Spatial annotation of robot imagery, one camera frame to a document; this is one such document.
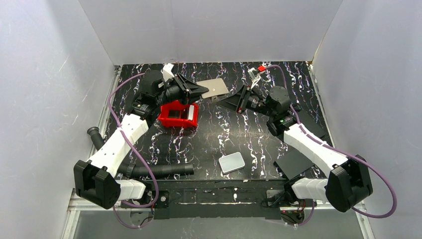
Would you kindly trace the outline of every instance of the marble-patterned table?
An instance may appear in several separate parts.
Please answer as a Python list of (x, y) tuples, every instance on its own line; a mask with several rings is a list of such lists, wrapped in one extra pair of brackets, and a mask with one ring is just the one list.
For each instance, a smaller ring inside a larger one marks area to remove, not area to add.
[[(277, 64), (286, 76), (291, 99), (309, 112), (315, 121), (326, 130), (306, 62), (266, 62)], [(182, 73), (194, 82), (223, 78), (232, 95), (244, 84), (250, 84), (249, 68), (257, 68), (262, 62), (226, 63), (179, 63), (176, 72)], [(119, 83), (132, 75), (161, 70), (162, 64), (123, 65)], [(283, 85), (281, 72), (271, 69), (259, 83), (259, 89), (267, 95), (270, 88)], [(133, 80), (119, 90), (114, 98), (113, 108), (120, 120), (139, 87), (139, 80)], [(199, 100), (199, 123), (197, 128), (165, 128), (157, 120), (144, 134), (135, 147), (149, 164), (192, 162), (194, 175), (175, 175), (168, 179), (219, 180), (219, 179), (277, 179), (281, 173), (273, 163), (283, 157), (288, 146), (273, 137), (266, 126), (267, 117), (246, 111), (243, 115), (229, 112), (212, 104), (210, 100)], [(116, 122), (109, 118), (105, 138), (116, 129)], [(223, 175), (218, 159), (223, 155), (240, 152), (245, 161), (241, 170)], [(131, 152), (124, 160), (142, 165)], [(313, 167), (304, 173), (318, 177), (320, 171)]]

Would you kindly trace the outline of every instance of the silver plate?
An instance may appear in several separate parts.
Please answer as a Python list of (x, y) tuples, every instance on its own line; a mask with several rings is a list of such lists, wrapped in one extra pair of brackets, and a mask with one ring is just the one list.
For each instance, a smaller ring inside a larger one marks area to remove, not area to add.
[(218, 162), (220, 163), (221, 170), (223, 171), (224, 174), (236, 171), (245, 166), (245, 161), (243, 160), (240, 152), (223, 156), (220, 159), (218, 159)]
[(228, 93), (227, 86), (225, 85), (222, 78), (206, 80), (206, 81), (197, 81), (198, 85), (207, 87), (210, 91), (203, 93), (202, 98), (210, 98), (213, 96), (220, 96)]

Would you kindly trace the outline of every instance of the red object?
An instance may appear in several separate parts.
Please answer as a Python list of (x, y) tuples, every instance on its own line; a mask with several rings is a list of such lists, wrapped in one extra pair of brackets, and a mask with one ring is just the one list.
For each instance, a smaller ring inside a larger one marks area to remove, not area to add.
[[(190, 106), (194, 106), (194, 117), (193, 120), (181, 119), (183, 110), (189, 110)], [(169, 118), (170, 111), (180, 111), (179, 118)], [(158, 120), (161, 121), (164, 127), (197, 127), (198, 126), (198, 111), (199, 106), (197, 104), (182, 105), (179, 101), (173, 101), (165, 104), (161, 107), (161, 114)]]
[(259, 71), (259, 72), (263, 72), (263, 71), (265, 71), (265, 70), (267, 70), (267, 68), (265, 68), (265, 66), (260, 66), (260, 67), (258, 67), (258, 71)]

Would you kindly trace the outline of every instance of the white wall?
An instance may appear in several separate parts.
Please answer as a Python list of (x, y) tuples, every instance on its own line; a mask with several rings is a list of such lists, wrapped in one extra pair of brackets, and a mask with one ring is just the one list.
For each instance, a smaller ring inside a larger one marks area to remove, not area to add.
[[(345, 0), (314, 60), (337, 147), (359, 153), (393, 183), (393, 216), (370, 220), (376, 238), (421, 238), (422, 1)], [(391, 207), (372, 174), (370, 213)]]
[(115, 65), (310, 61), (342, 0), (80, 0)]
[(113, 65), (77, 0), (0, 4), (0, 237), (56, 239)]

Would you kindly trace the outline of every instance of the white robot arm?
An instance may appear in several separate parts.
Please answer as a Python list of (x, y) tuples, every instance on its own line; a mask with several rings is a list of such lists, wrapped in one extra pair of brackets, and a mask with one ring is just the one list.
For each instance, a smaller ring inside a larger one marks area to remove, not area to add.
[(161, 105), (175, 100), (184, 105), (192, 104), (209, 91), (180, 74), (173, 75), (171, 68), (172, 65), (169, 64), (164, 67), (163, 72), (151, 71), (145, 74), (140, 83), (141, 90), (135, 96), (128, 114), (123, 117), (121, 127), (86, 162), (79, 160), (75, 164), (75, 189), (78, 196), (105, 209), (111, 208), (119, 200), (142, 197), (146, 188), (143, 183), (133, 179), (114, 179), (120, 164), (130, 151), (121, 132), (124, 132), (133, 145), (160, 115)]
[(284, 87), (274, 86), (264, 98), (259, 91), (243, 86), (236, 94), (222, 99), (218, 105), (243, 113), (246, 109), (267, 115), (269, 131), (301, 152), (318, 166), (327, 179), (300, 178), (291, 180), (285, 191), (293, 197), (287, 199), (314, 199), (330, 202), (334, 208), (345, 212), (372, 194), (369, 170), (366, 166), (324, 147), (326, 142), (313, 135), (295, 118), (295, 107)]

